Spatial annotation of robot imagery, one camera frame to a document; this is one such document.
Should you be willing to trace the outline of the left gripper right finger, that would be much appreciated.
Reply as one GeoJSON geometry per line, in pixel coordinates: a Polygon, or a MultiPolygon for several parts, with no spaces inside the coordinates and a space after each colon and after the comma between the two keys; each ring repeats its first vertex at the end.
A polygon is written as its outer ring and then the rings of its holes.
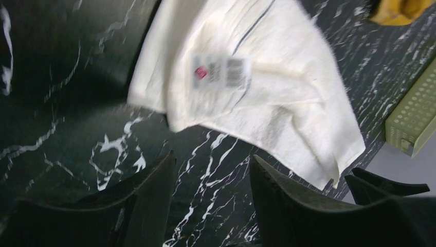
{"type": "Polygon", "coordinates": [[[357,205],[313,191],[254,156],[250,183],[263,246],[435,246],[435,197],[357,205]]]}

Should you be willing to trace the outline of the white towel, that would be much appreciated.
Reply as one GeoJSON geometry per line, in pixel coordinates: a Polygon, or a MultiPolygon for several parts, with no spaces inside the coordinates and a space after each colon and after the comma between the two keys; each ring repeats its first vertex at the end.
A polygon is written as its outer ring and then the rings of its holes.
{"type": "Polygon", "coordinates": [[[336,58],[299,1],[162,1],[128,103],[257,146],[318,189],[365,150],[336,58]]]}

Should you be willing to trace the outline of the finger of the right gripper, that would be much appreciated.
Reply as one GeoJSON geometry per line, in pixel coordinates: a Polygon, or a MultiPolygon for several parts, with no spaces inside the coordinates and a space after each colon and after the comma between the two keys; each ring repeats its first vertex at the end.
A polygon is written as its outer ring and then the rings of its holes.
{"type": "Polygon", "coordinates": [[[357,205],[370,205],[391,197],[389,193],[363,179],[353,175],[346,175],[344,178],[357,205]]]}
{"type": "Polygon", "coordinates": [[[396,196],[412,196],[430,191],[430,188],[427,184],[406,184],[396,182],[366,171],[362,168],[353,168],[352,173],[355,177],[358,177],[369,184],[396,196]]]}

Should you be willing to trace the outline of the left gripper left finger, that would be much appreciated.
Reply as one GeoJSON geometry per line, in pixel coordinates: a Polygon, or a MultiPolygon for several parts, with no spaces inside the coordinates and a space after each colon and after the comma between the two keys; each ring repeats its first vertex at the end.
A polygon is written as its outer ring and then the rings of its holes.
{"type": "Polygon", "coordinates": [[[78,201],[16,198],[1,207],[1,246],[162,246],[174,190],[176,157],[78,201]]]}

